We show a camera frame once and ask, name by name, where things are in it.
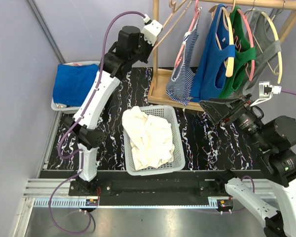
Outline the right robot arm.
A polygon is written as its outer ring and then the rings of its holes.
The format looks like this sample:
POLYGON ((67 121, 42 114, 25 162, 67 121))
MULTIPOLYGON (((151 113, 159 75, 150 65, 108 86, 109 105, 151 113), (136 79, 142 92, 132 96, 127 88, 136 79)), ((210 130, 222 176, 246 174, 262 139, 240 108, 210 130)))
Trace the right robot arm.
POLYGON ((296 154, 291 149, 296 145, 296 120, 279 116, 264 124, 264 113, 251 101, 250 94, 237 99, 201 100, 199 104, 212 124, 234 124, 259 150, 256 163, 279 207, 264 202, 231 170, 215 179, 215 192, 237 199, 259 220, 267 237, 296 237, 296 154))

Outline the blue white striped tank top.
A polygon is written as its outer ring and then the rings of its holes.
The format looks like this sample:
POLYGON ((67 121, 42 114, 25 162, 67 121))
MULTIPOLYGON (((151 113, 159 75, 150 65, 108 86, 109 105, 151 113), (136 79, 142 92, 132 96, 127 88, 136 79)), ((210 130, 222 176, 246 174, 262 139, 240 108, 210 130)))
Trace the blue white striped tank top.
POLYGON ((185 33, 180 51, 177 55, 175 66, 166 85, 166 95, 173 101, 179 102, 184 106, 188 105, 190 100, 191 87, 195 73, 190 67, 190 62, 194 46, 198 39, 198 22, 201 7, 198 7, 189 30, 185 33))

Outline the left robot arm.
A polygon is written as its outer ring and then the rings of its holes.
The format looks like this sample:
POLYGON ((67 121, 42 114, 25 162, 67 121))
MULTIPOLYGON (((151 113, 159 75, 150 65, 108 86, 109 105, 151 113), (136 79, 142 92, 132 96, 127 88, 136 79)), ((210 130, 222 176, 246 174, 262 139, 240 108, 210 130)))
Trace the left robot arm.
POLYGON ((79 155, 77 174, 72 176, 71 196, 99 193, 96 159, 98 148, 105 138, 105 134, 96 128, 99 116, 133 64, 137 61, 147 63, 161 31, 162 27, 155 23, 145 25, 141 30, 134 26, 124 26, 118 33, 117 41, 102 56, 100 69, 82 106, 73 118, 66 120, 69 129, 59 142, 58 155, 66 159, 61 148, 71 133, 77 137, 78 149, 67 157, 79 155))

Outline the grey plastic laundry basket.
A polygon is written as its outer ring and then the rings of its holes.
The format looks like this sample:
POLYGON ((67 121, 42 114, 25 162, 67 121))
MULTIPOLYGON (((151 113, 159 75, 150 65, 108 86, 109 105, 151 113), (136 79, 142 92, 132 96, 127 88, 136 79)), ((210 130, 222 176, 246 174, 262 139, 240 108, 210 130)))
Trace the grey plastic laundry basket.
POLYGON ((134 106, 123 112, 122 126, 128 174, 159 175, 184 168, 181 134, 172 106, 134 106))

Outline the wooden clothes rack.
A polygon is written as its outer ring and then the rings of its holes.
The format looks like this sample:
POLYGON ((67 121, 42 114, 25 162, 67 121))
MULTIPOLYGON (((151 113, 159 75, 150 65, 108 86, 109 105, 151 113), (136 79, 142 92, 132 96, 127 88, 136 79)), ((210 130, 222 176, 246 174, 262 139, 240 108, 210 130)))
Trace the wooden clothes rack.
MULTIPOLYGON (((249 6, 249 7, 264 7, 264 8, 277 8, 280 10, 289 10, 291 13, 287 17, 284 22, 281 30, 278 33, 280 37, 280 41, 284 42, 287 35, 290 33, 294 25, 296 24, 296 0, 237 0, 236 4, 241 6, 249 6)), ((204 111, 203 108, 194 102, 190 102, 187 106, 184 106, 176 101, 171 100, 166 95, 166 84, 172 74, 171 70, 161 69, 158 66, 158 46, 161 44, 163 40, 169 35, 169 33, 174 29, 180 19, 184 16, 187 9, 192 5, 191 0, 184 0, 181 3, 177 4, 175 1, 169 1, 169 7, 171 8, 171 14, 163 24, 165 27, 169 21, 173 18, 176 12, 184 7, 179 18, 173 24, 173 26, 169 29, 169 31, 163 36, 162 39, 158 40, 157 44, 153 49, 153 77, 150 84, 150 89, 148 92, 148 102, 152 104, 158 105, 169 105, 173 107, 178 107, 182 109, 194 110, 194 111, 204 111)))

